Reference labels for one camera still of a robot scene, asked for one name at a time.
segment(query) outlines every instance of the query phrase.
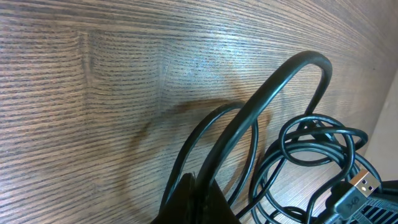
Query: wood grain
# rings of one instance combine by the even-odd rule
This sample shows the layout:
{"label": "wood grain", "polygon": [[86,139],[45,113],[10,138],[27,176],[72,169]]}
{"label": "wood grain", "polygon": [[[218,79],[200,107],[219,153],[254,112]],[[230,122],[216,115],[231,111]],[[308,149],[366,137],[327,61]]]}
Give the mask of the wood grain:
{"label": "wood grain", "polygon": [[[391,0],[0,0],[0,9],[0,223],[149,223],[190,131],[217,106],[247,100],[293,54],[331,60],[316,112],[368,134],[397,69]],[[319,72],[305,67],[263,112],[260,151],[304,112]],[[235,113],[200,140],[186,172],[198,172]],[[216,177],[226,195],[248,148],[246,133]],[[272,191],[305,208],[337,172],[287,164]]]}

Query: black cord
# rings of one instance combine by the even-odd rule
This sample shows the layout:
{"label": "black cord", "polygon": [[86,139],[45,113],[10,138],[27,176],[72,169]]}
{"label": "black cord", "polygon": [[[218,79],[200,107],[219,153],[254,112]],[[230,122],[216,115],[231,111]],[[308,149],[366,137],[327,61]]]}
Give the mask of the black cord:
{"label": "black cord", "polygon": [[[365,158],[355,153],[356,150],[366,144],[368,141],[368,135],[358,129],[346,128],[339,121],[329,116],[313,114],[316,105],[319,103],[329,85],[332,68],[330,61],[322,54],[307,51],[294,55],[283,63],[266,80],[258,91],[253,94],[246,104],[237,102],[221,106],[211,112],[205,119],[203,119],[202,122],[200,122],[191,135],[189,135],[178,154],[172,173],[169,177],[169,181],[167,182],[160,209],[163,209],[174,191],[188,154],[201,138],[203,133],[225,113],[233,109],[240,109],[239,113],[223,131],[213,146],[213,149],[205,159],[195,184],[195,196],[197,202],[195,206],[196,211],[200,213],[202,205],[206,200],[207,191],[213,183],[222,163],[243,134],[251,126],[252,138],[248,159],[245,163],[240,181],[228,200],[229,205],[232,205],[239,193],[242,191],[254,165],[259,135],[257,117],[272,101],[276,94],[287,84],[287,82],[301,68],[308,64],[317,65],[322,69],[322,77],[318,88],[304,114],[291,119],[283,125],[279,133],[279,138],[271,144],[264,157],[261,159],[261,162],[257,163],[250,182],[249,204],[236,215],[237,218],[241,218],[243,215],[247,214],[247,212],[251,212],[254,221],[256,223],[261,223],[256,212],[256,209],[258,209],[259,213],[267,220],[266,223],[279,223],[275,221],[274,218],[278,214],[283,214],[296,222],[309,224],[316,220],[316,217],[312,216],[312,210],[317,198],[337,184],[341,179],[349,181],[358,173],[359,167],[354,163],[355,160],[367,168],[367,170],[381,182],[380,176],[376,172],[375,168]],[[288,133],[289,129],[295,124],[298,124],[297,130]],[[336,140],[334,134],[342,134],[345,140],[345,146]],[[313,136],[314,139],[299,140],[299,137],[308,135]],[[359,137],[360,140],[358,142],[354,142],[353,136]],[[315,161],[303,161],[291,155],[292,153],[302,151],[317,152],[325,155],[326,158]],[[269,169],[278,161],[279,163],[277,167],[271,176],[267,178]],[[276,177],[286,161],[290,161],[300,166],[309,167],[320,166],[333,161],[341,167],[341,172],[323,184],[311,196],[306,211],[297,207],[282,207],[274,200],[269,189],[275,182]],[[382,192],[382,186],[379,187],[378,191]],[[270,215],[267,214],[259,203],[264,197],[266,197],[270,204],[276,209],[276,211]]]}

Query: wooden surface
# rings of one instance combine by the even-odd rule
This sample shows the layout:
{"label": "wooden surface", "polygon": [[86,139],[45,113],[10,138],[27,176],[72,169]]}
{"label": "wooden surface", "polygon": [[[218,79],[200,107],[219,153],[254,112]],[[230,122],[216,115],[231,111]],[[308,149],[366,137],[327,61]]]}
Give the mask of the wooden surface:
{"label": "wooden surface", "polygon": [[[293,54],[331,60],[316,112],[369,134],[397,68],[397,1],[1,0],[0,8],[0,223],[149,223],[195,125],[247,100]],[[304,112],[319,72],[305,67],[263,112],[259,151]],[[198,143],[185,172],[198,172],[233,115]],[[227,195],[248,147],[246,133],[216,177]],[[305,208],[337,172],[288,164],[272,191]]]}

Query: metal usb tip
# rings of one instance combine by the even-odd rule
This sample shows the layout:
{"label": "metal usb tip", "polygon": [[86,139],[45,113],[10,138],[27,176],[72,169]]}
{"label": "metal usb tip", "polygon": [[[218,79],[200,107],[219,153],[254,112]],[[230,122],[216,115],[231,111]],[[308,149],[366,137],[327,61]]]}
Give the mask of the metal usb tip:
{"label": "metal usb tip", "polygon": [[380,182],[365,169],[361,169],[349,183],[355,186],[365,197],[369,197],[380,186]]}

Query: usb plug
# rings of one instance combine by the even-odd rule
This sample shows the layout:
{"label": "usb plug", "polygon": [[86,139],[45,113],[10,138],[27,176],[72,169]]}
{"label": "usb plug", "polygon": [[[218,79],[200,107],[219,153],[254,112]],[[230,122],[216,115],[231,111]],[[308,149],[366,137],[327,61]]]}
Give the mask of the usb plug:
{"label": "usb plug", "polygon": [[315,220],[316,224],[348,220],[380,186],[380,182],[367,170],[361,170],[351,181],[340,182],[331,189],[325,202],[326,209]]}

